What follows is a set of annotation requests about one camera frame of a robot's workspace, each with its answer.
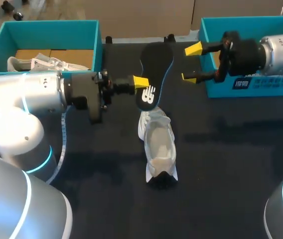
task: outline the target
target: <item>new balance logo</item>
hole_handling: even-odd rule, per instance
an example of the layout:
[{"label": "new balance logo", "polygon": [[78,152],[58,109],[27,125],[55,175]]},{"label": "new balance logo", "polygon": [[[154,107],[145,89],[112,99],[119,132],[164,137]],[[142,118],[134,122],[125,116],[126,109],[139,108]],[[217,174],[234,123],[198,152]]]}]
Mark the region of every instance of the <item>new balance logo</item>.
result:
[{"label": "new balance logo", "polygon": [[149,86],[144,89],[141,96],[142,101],[147,102],[148,104],[153,103],[155,90],[156,88],[153,86]]}]

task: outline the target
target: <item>white sneaker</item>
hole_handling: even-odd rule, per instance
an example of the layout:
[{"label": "white sneaker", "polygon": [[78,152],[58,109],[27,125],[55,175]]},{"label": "white sneaker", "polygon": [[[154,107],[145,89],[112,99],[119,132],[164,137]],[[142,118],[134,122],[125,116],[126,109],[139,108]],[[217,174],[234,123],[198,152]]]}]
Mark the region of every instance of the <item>white sneaker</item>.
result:
[{"label": "white sneaker", "polygon": [[175,136],[170,118],[161,108],[141,113],[138,136],[144,141],[147,157],[146,182],[165,171],[178,180],[176,170]]},{"label": "white sneaker", "polygon": [[20,60],[13,56],[7,60],[7,71],[86,71],[89,68],[81,65],[67,63],[54,57],[39,53],[30,60]]}]

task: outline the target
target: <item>black table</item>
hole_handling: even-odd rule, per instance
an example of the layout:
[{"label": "black table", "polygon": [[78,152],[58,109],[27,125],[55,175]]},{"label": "black table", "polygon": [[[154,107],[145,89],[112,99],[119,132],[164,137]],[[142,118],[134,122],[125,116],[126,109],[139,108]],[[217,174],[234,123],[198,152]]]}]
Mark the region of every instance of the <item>black table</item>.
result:
[{"label": "black table", "polygon": [[[72,239],[267,238],[264,206],[283,179],[283,97],[208,99],[204,84],[180,77],[200,69],[196,57],[183,57],[190,44],[172,45],[160,102],[176,135],[178,183],[145,182],[131,96],[114,97],[100,125],[68,112],[66,158],[52,185],[73,208]],[[110,74],[140,74],[143,47],[111,45]],[[58,158],[60,116],[41,121]]]}]

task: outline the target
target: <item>teal box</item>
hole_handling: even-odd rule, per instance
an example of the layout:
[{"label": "teal box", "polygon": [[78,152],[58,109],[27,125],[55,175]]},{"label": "teal box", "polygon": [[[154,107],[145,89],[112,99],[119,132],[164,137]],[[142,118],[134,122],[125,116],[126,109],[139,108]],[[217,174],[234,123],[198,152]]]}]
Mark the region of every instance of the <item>teal box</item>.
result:
[{"label": "teal box", "polygon": [[[242,39],[260,41],[264,36],[283,34],[283,16],[204,17],[201,19],[199,40],[218,42],[225,31],[238,31]],[[204,72],[217,70],[212,53],[200,56],[200,63]],[[245,87],[233,89],[235,82]],[[227,75],[223,83],[207,81],[206,88],[210,98],[283,96],[283,77],[264,77],[258,73],[246,77]]]},{"label": "teal box", "polygon": [[[102,67],[103,45],[97,20],[8,21],[0,28],[0,75],[7,72],[7,59],[19,49],[94,50],[92,71]],[[63,72],[65,77],[72,73]]]}]

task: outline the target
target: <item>black insole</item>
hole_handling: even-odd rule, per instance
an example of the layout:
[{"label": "black insole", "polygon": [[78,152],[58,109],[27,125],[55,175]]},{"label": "black insole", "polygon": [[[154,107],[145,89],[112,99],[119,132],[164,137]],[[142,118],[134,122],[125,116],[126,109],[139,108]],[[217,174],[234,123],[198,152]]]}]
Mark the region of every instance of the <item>black insole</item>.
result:
[{"label": "black insole", "polygon": [[136,104],[142,111],[151,111],[160,100],[161,88],[173,62],[168,43],[148,44],[141,52],[141,77],[148,78],[149,87],[137,89]]}]

